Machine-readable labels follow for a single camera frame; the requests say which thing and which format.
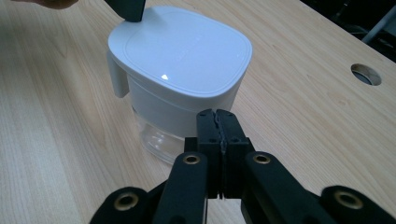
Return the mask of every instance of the wood grain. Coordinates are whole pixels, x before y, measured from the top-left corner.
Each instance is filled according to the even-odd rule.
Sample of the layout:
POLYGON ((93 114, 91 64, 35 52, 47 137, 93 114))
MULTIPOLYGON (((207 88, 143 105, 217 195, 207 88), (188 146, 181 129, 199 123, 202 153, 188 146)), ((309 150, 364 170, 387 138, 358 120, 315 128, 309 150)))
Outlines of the wood grain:
MULTIPOLYGON (((233 112, 257 150, 316 194, 357 189, 396 216, 396 64, 296 0, 150 0, 244 33, 251 64, 233 112), (354 63, 379 86, 358 81, 354 63)), ((171 167, 139 143, 106 66, 121 19, 104 1, 65 10, 0 2, 0 223, 88 223, 112 191, 162 183, 171 167)), ((209 202, 208 223, 243 223, 209 202)))

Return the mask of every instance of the black object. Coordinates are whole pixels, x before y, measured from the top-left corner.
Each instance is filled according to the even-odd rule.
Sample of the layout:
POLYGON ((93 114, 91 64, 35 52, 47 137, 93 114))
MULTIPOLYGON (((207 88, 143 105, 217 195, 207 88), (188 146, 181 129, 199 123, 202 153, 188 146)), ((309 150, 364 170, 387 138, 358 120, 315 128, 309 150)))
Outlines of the black object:
POLYGON ((305 190, 273 155, 254 150, 233 113, 202 111, 197 131, 167 181, 150 192, 116 190, 91 224, 206 223, 207 199, 218 196, 241 199, 246 223, 396 223, 354 189, 305 190))
POLYGON ((146 0, 105 0, 123 19, 131 22, 142 21, 146 0))

